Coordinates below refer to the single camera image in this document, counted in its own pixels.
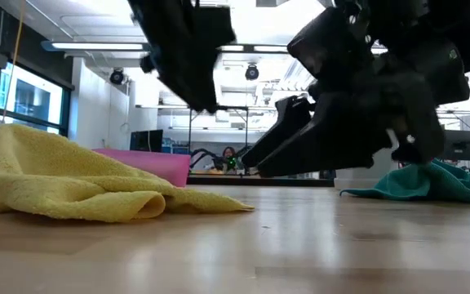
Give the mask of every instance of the yellow cable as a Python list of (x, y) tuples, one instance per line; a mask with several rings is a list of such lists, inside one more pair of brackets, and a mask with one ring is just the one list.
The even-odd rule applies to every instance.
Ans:
[[(10, 83), (12, 83), (12, 76), (14, 75), (14, 68), (16, 67), (17, 53), (20, 49), (20, 40), (21, 40), (21, 31), (23, 30), (23, 18), (24, 18), (24, 9), (26, 8), (26, 0), (21, 0), (21, 9), (20, 9), (20, 26), (17, 29), (16, 37), (16, 47), (14, 48), (14, 58), (12, 60), (12, 71), (10, 72)], [(8, 94), (10, 91), (7, 91), (5, 97), (5, 107), (3, 108), (2, 122), (5, 123), (5, 117), (7, 116), (7, 104), (8, 104)]]

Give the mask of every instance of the window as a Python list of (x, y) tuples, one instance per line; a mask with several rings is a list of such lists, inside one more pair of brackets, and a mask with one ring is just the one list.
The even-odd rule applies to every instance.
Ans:
[(8, 63), (0, 72), (0, 109), (7, 110), (5, 123), (66, 135), (68, 99), (69, 92), (63, 87), (19, 66)]
[(59, 129), (58, 128), (47, 127), (47, 126), (43, 126), (43, 125), (33, 123), (33, 122), (32, 123), (31, 122), (26, 122), (26, 121), (23, 121), (23, 120), (20, 120), (20, 119), (17, 119), (17, 118), (6, 117), (5, 118), (5, 123), (20, 124), (20, 125), (23, 125), (23, 126), (33, 127), (35, 129), (38, 129), (38, 130), (48, 131), (50, 133), (59, 135)]
[(12, 64), (1, 71), (0, 109), (60, 124), (63, 88)]

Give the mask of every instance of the person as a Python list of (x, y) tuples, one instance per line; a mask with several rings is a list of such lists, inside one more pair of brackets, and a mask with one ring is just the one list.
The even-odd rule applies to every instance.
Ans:
[(224, 151), (222, 152), (222, 157), (224, 158), (230, 158), (235, 155), (235, 149), (233, 147), (226, 147), (224, 148)]

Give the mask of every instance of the computer monitor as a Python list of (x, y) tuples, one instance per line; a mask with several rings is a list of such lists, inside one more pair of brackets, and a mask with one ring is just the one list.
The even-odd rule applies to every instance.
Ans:
[(470, 161), (470, 131), (446, 130), (446, 143), (440, 159)]
[(130, 150), (162, 152), (162, 130), (133, 131)]

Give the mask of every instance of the desk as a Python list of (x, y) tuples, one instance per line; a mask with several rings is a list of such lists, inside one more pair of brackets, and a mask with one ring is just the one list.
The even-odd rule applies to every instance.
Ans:
[(0, 215), (0, 293), (470, 293), (470, 205), (201, 186), (252, 213)]

